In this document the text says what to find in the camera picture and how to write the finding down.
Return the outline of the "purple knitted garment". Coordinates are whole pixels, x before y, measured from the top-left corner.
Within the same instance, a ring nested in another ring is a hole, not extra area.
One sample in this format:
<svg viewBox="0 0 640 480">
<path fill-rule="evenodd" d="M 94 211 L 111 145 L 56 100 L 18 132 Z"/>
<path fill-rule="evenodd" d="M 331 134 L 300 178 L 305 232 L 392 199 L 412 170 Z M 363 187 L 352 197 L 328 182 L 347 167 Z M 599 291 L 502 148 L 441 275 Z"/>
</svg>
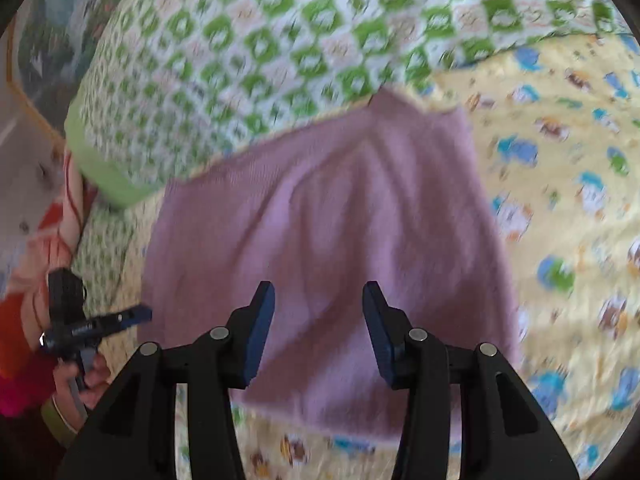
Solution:
<svg viewBox="0 0 640 480">
<path fill-rule="evenodd" d="M 378 374 L 361 307 L 370 281 L 445 344 L 520 356 L 506 248 L 459 107 L 424 112 L 382 90 L 168 185 L 142 278 L 153 317 L 138 336 L 188 344 L 262 281 L 276 310 L 258 375 L 234 398 L 276 419 L 399 437 L 406 398 Z"/>
</svg>

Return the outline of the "green checkered frog blanket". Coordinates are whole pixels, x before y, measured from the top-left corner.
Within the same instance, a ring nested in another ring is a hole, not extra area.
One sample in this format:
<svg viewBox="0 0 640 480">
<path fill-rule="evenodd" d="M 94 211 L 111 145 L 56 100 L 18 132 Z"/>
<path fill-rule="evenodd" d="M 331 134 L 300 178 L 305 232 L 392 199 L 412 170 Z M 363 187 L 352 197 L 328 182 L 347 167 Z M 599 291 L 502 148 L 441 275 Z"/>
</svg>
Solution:
<svg viewBox="0 0 640 480">
<path fill-rule="evenodd" d="M 612 0 L 120 0 L 70 104 L 82 175 L 126 207 L 216 156 L 436 70 L 628 32 Z"/>
</svg>

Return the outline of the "red white floral blanket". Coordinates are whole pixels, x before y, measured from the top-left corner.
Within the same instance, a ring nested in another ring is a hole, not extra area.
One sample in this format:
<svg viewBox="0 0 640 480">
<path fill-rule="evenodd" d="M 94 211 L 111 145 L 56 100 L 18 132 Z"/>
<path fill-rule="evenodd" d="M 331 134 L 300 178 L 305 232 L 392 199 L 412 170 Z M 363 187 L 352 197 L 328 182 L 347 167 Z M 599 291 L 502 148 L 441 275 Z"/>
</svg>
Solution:
<svg viewBox="0 0 640 480">
<path fill-rule="evenodd" d="M 50 327 L 48 275 L 72 263 L 96 198 L 96 187 L 81 174 L 70 151 L 64 152 L 63 177 L 62 190 L 27 239 L 1 297 L 3 378 L 15 377 L 26 366 Z"/>
</svg>

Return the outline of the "yellow bear print quilt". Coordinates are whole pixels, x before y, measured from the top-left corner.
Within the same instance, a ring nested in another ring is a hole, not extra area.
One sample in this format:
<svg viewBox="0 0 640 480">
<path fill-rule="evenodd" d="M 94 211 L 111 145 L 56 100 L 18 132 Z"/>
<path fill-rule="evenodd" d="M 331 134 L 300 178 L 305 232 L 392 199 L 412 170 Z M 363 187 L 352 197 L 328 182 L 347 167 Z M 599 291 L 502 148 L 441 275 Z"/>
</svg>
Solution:
<svg viewBox="0 0 640 480">
<path fill-rule="evenodd" d="M 518 291 L 525 382 L 580 476 L 595 479 L 639 426 L 638 42 L 546 39 L 432 81 L 429 107 L 470 113 Z M 163 194 L 123 214 L 93 206 L 72 265 L 87 313 L 139 299 Z M 390 448 L 242 408 L 233 419 L 250 479 L 390 478 Z"/>
</svg>

